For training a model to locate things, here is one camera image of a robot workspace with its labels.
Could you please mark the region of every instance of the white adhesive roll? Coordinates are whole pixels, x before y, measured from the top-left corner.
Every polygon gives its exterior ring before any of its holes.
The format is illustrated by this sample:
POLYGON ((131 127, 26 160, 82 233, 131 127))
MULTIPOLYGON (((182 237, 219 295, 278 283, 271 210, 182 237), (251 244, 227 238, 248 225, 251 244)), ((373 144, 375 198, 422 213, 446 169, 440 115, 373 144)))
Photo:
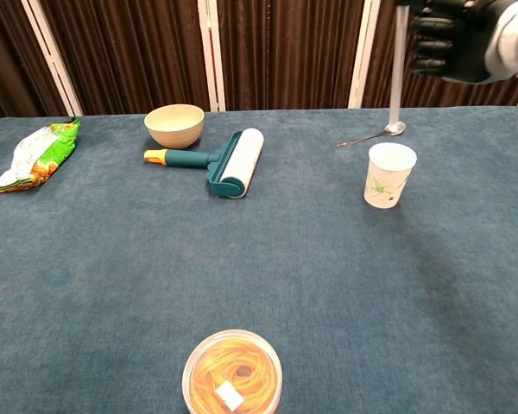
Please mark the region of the white adhesive roll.
POLYGON ((242 186, 243 193, 233 198, 243 197, 247 192, 264 141, 261 131, 255 128, 245 129, 240 135, 220 179, 220 182, 236 181, 242 186))

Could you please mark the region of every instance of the lint roller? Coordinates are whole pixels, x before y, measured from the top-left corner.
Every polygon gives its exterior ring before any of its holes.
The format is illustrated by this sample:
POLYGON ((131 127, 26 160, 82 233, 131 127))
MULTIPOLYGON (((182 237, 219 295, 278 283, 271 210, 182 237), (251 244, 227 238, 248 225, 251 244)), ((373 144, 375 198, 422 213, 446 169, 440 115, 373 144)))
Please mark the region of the lint roller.
POLYGON ((206 168, 213 195, 240 198, 248 190, 263 142, 261 131, 248 128, 232 134, 216 153, 153 149, 144 153, 144 159, 164 166, 206 168))

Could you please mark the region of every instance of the beige bowl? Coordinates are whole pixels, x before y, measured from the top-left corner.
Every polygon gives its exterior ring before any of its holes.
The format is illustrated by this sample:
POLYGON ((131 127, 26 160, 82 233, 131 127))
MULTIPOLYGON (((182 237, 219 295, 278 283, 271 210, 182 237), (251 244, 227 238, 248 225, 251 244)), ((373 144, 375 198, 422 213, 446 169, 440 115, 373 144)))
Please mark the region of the beige bowl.
POLYGON ((193 105, 178 103, 152 110, 144 118, 152 138, 167 148, 186 148, 204 130, 204 111, 193 105))

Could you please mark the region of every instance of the clear plastic lid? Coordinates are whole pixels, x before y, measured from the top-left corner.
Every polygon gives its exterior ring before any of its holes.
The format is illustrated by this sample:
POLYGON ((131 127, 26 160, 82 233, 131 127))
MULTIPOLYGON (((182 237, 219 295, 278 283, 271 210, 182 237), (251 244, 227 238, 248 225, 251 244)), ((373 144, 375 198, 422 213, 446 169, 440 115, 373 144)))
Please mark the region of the clear plastic lid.
POLYGON ((209 336, 193 350, 182 374, 182 393, 192 414, 273 414, 281 390, 276 352, 246 330, 209 336))

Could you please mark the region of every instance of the teal handle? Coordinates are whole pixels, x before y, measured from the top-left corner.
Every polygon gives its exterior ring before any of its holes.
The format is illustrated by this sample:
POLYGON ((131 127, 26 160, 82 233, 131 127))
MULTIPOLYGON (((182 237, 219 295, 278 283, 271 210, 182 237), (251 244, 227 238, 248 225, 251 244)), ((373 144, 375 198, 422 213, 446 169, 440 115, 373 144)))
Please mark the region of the teal handle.
POLYGON ((195 151, 180 151, 169 149, 165 154, 167 166, 186 166, 190 168, 207 168, 207 164, 214 161, 214 154, 195 151))

